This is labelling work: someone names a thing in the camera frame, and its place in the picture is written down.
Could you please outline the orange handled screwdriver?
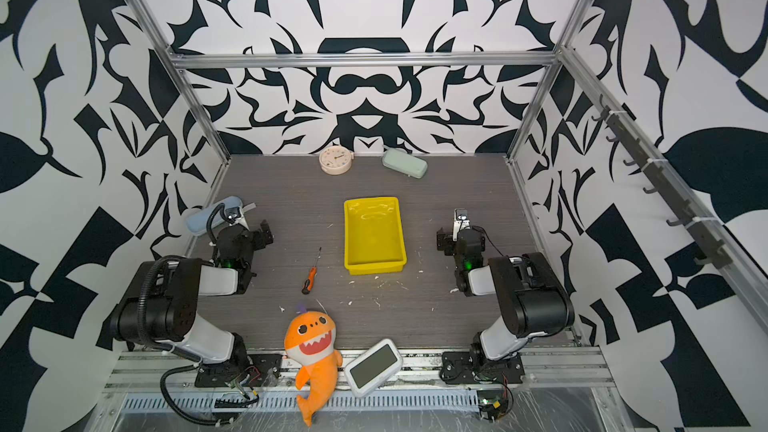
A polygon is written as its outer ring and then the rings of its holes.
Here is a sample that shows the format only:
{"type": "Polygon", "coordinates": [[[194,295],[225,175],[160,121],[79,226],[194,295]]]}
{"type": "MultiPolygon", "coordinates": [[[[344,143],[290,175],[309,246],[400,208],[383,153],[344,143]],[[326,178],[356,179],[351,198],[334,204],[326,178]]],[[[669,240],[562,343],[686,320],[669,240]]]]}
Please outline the orange handled screwdriver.
{"type": "Polygon", "coordinates": [[[308,275],[307,275],[307,277],[306,277],[306,279],[305,279],[305,281],[303,283],[302,293],[304,295],[309,295],[311,293],[311,291],[313,290],[314,282],[315,282],[315,277],[316,277],[317,272],[318,272],[318,265],[319,265],[319,260],[321,258],[321,255],[322,255],[322,248],[319,247],[318,248],[318,252],[317,252],[317,256],[316,256],[316,259],[315,259],[315,263],[310,268],[309,273],[308,273],[308,275]]]}

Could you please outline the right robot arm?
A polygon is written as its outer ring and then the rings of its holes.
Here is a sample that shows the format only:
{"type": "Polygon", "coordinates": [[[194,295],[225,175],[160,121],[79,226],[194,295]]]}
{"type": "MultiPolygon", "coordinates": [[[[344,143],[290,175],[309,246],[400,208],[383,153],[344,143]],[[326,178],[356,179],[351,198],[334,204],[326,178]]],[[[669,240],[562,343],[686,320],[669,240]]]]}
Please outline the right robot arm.
{"type": "Polygon", "coordinates": [[[521,383],[521,350],[575,320],[572,302],[542,253],[485,259],[486,239],[478,226],[436,233],[436,248],[454,259],[456,288],[467,297],[495,297],[500,312],[468,351],[442,354],[440,379],[449,385],[521,383]]]}

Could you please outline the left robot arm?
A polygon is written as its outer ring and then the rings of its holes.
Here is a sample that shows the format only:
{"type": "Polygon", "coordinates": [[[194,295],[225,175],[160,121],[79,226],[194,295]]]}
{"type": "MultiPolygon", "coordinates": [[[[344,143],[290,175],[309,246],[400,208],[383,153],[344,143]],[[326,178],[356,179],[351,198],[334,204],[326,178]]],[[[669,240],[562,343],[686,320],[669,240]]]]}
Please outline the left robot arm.
{"type": "Polygon", "coordinates": [[[256,384],[261,371],[244,339],[202,317],[198,303],[244,294],[255,276],[255,252],[273,242],[267,221],[255,230],[236,223],[219,232],[209,260],[166,256],[141,263],[110,315],[112,336],[199,365],[197,387],[256,384]]]}

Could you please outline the yellow plastic bin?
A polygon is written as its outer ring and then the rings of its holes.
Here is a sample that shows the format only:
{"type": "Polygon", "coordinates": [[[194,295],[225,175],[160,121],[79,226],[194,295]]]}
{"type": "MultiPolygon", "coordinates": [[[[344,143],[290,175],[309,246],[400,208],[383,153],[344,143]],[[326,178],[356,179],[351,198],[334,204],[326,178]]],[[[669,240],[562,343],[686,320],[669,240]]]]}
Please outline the yellow plastic bin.
{"type": "Polygon", "coordinates": [[[344,202],[344,267],[352,276],[402,272],[407,264],[396,197],[344,202]]]}

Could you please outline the blue glasses case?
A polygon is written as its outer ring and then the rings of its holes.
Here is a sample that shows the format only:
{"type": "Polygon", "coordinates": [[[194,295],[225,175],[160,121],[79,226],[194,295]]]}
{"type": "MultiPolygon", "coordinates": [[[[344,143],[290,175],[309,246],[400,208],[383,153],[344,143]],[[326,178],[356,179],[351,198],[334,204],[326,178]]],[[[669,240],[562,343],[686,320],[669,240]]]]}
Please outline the blue glasses case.
{"type": "MultiPolygon", "coordinates": [[[[243,219],[235,224],[243,225],[246,228],[248,228],[249,225],[245,218],[245,213],[251,210],[254,210],[256,208],[256,205],[254,203],[244,203],[239,197],[229,196],[202,210],[197,211],[192,215],[189,215],[185,219],[187,229],[196,237],[206,235],[207,234],[206,224],[208,223],[208,219],[211,217],[212,213],[214,212],[214,210],[218,205],[222,205],[223,209],[229,208],[229,207],[241,207],[243,211],[243,219]]],[[[226,221],[222,219],[221,215],[219,213],[216,213],[214,215],[214,218],[211,220],[211,229],[214,229],[224,224],[225,222],[226,221]]]]}

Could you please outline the green glasses case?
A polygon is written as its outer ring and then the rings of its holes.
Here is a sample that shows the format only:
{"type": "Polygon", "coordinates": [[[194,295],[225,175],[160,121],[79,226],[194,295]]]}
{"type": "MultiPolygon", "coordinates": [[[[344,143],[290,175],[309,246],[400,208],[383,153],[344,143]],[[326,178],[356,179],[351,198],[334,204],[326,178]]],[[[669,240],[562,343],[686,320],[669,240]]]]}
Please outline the green glasses case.
{"type": "Polygon", "coordinates": [[[401,149],[388,149],[382,156],[382,165],[416,179],[422,178],[428,170],[428,164],[425,160],[401,149]]]}

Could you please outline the orange shark plush toy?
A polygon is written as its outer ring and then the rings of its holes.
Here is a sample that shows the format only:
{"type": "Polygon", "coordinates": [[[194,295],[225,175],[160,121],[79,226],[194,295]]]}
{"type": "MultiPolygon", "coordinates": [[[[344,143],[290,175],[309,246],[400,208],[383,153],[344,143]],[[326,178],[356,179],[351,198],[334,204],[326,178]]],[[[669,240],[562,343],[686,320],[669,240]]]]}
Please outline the orange shark plush toy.
{"type": "Polygon", "coordinates": [[[286,356],[300,365],[294,384],[300,391],[309,387],[306,396],[296,402],[302,419],[312,427],[313,416],[330,400],[336,390],[342,354],[335,348],[336,325],[322,311],[307,311],[296,316],[284,338],[286,356]]]}

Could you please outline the beige round clock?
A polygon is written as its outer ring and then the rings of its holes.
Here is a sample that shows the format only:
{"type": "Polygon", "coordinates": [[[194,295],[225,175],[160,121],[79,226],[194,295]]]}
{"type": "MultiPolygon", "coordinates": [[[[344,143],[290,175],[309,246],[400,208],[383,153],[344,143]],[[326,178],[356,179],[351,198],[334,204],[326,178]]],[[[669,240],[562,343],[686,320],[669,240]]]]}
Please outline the beige round clock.
{"type": "Polygon", "coordinates": [[[341,145],[332,145],[322,150],[318,158],[323,172],[338,176],[351,169],[354,153],[341,145]]]}

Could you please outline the white digital timer display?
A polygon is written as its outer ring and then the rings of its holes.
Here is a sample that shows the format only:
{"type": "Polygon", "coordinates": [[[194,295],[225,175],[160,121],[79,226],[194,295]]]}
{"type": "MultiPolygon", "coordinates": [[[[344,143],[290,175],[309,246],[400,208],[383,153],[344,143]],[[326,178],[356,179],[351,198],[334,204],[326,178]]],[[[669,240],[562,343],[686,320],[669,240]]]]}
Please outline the white digital timer display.
{"type": "Polygon", "coordinates": [[[351,393],[364,397],[394,377],[402,366],[396,345],[385,338],[345,365],[343,373],[351,393]]]}

